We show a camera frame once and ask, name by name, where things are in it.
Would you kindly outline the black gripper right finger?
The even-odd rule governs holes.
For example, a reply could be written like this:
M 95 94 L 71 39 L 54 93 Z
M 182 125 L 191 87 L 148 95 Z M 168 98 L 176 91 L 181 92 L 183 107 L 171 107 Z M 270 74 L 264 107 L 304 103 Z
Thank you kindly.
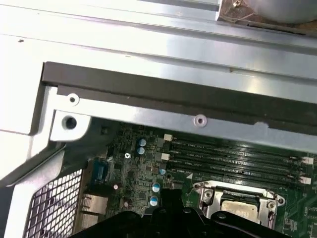
M 182 191 L 171 191 L 171 210 L 175 232 L 183 238 L 283 238 L 284 234 L 229 212 L 219 211 L 208 219 L 199 211 L 185 207 Z

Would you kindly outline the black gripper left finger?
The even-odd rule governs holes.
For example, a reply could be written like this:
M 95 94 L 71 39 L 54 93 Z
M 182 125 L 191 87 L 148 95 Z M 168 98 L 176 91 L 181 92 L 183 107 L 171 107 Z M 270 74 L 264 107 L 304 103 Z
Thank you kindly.
M 167 228 L 172 190 L 162 189 L 160 204 L 143 216 L 123 211 L 72 235 L 73 238 L 158 238 Z

